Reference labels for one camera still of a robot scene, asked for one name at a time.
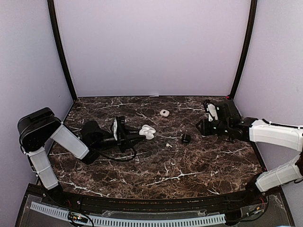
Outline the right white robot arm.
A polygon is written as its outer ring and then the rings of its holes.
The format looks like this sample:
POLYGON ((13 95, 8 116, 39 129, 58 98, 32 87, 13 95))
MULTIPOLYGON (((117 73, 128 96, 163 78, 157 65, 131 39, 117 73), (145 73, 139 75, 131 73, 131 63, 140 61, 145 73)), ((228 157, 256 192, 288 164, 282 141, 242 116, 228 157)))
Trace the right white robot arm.
POLYGON ((265 119, 242 118, 232 100, 212 103, 203 102, 206 119, 200 120, 196 127, 203 136, 226 136, 228 142, 234 140, 245 142, 262 142, 282 146, 299 152, 294 159, 252 177, 242 194, 242 202, 252 205, 259 199, 260 193, 290 182, 303 180, 303 128, 273 123, 265 119))

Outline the white earbud charging case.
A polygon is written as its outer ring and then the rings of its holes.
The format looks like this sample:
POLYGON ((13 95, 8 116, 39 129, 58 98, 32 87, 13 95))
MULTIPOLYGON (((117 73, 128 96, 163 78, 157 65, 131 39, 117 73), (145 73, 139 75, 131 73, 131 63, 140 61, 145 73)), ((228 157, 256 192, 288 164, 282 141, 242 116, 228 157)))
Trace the white earbud charging case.
POLYGON ((143 125, 139 131, 139 135, 145 136, 147 140, 153 139, 155 133, 156 130, 147 124, 143 125))

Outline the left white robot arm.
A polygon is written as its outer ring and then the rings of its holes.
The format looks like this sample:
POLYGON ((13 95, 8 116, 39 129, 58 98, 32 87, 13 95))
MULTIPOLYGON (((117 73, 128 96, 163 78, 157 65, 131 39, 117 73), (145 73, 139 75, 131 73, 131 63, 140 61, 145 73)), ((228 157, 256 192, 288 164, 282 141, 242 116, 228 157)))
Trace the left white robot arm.
POLYGON ((42 186, 49 191, 49 200, 56 206, 63 206, 67 196, 59 190, 61 185, 45 150, 47 141, 52 140, 82 163, 90 165, 100 156, 111 159, 104 152, 113 148, 118 148, 121 153, 131 150, 130 159, 134 159, 137 155, 135 145, 146 139, 139 129, 126 125, 123 116, 114 118, 110 131, 101 129, 96 121, 88 121, 78 136, 48 107, 21 118, 17 129, 21 151, 42 186))

